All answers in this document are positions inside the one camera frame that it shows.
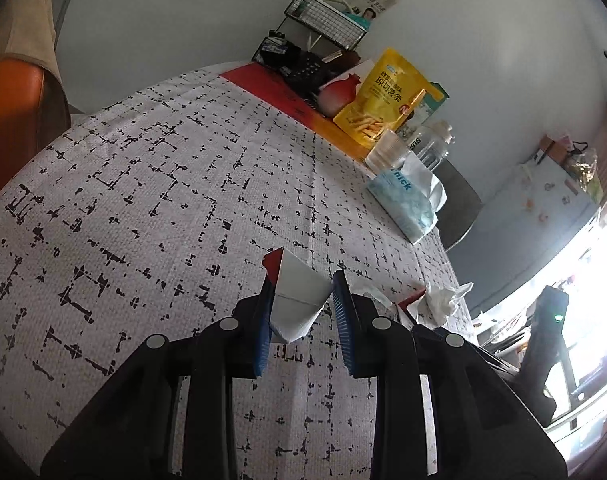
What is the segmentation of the white refrigerator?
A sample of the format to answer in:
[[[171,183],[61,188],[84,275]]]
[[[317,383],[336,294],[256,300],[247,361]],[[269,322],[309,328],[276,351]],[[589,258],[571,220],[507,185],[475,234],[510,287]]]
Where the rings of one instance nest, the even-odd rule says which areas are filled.
[[[465,298],[471,317],[526,285],[596,213],[596,203],[550,157],[515,168],[448,251],[459,282],[474,284]]]

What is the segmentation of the crumpled white tissue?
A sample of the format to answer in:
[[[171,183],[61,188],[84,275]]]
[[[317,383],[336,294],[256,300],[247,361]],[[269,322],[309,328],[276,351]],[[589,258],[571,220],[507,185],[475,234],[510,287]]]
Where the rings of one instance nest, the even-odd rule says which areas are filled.
[[[456,288],[440,288],[432,284],[426,285],[426,304],[433,320],[438,326],[452,318],[459,309],[461,300],[474,288],[474,283],[469,282]]]

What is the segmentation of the blue tissue pack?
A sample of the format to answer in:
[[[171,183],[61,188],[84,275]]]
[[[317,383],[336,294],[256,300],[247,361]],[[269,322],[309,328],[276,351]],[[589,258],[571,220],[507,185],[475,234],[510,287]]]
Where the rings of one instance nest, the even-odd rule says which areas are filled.
[[[412,244],[433,231],[437,214],[448,200],[441,181],[414,154],[399,169],[386,169],[367,190]]]

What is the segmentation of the patterned white tablecloth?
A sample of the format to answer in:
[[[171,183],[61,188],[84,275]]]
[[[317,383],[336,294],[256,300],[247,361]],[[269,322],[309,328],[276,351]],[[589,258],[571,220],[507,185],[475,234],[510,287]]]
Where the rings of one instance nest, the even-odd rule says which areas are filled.
[[[399,301],[457,281],[437,233],[409,243],[369,173],[206,72],[105,108],[0,193],[0,430],[38,469],[154,333],[197,334],[255,295],[267,252]]]

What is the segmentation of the grey dining chair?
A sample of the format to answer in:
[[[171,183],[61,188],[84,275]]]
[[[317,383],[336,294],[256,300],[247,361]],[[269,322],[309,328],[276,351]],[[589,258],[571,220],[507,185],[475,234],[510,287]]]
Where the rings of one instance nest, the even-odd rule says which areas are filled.
[[[435,170],[435,176],[445,188],[447,200],[437,212],[437,229],[441,243],[448,252],[471,231],[482,208],[474,188],[451,162],[445,160]]]

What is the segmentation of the clear glass jar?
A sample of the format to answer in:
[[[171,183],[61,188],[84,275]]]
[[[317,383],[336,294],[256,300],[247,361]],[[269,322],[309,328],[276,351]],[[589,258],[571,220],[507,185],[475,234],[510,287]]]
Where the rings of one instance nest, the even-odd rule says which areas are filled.
[[[409,156],[410,150],[395,131],[386,129],[365,158],[366,166],[374,174],[388,169],[399,169]]]

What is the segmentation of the yellow snack bag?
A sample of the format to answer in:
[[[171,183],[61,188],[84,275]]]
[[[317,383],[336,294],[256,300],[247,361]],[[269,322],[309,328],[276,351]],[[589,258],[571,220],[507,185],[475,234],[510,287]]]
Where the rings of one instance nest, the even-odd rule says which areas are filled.
[[[373,148],[386,130],[396,131],[415,108],[430,96],[445,92],[397,50],[388,48],[375,63],[354,100],[334,118],[334,124],[363,148]]]

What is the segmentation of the green tall box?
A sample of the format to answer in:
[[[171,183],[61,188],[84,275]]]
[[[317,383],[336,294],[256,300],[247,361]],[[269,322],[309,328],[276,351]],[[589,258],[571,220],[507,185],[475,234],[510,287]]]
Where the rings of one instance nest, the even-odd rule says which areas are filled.
[[[397,130],[398,136],[404,141],[410,139],[414,131],[426,122],[433,114],[439,110],[441,105],[445,103],[449,99],[448,92],[445,91],[445,88],[438,84],[438,82],[433,81],[431,83],[441,94],[439,99],[434,98],[430,93],[426,92],[424,98],[421,103],[412,110],[409,117],[405,120],[405,122],[401,125],[401,127]]]

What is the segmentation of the red placemat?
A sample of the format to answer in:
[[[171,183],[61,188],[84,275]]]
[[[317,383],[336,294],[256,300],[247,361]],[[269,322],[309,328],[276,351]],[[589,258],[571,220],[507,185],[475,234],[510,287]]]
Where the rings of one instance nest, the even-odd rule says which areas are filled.
[[[270,72],[264,66],[249,63],[233,68],[233,70],[227,70],[222,77],[294,118],[296,122],[300,122],[318,136],[322,136],[343,154],[357,162],[363,164],[366,155],[369,154],[368,148],[360,145],[351,136],[340,130],[332,120],[322,116],[288,88],[278,75]]]

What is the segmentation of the orange chair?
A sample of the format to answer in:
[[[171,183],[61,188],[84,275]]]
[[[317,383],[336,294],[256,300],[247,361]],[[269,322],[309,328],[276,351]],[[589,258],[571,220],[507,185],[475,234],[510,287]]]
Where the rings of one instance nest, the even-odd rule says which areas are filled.
[[[52,0],[0,9],[0,191],[72,120],[55,55]]]

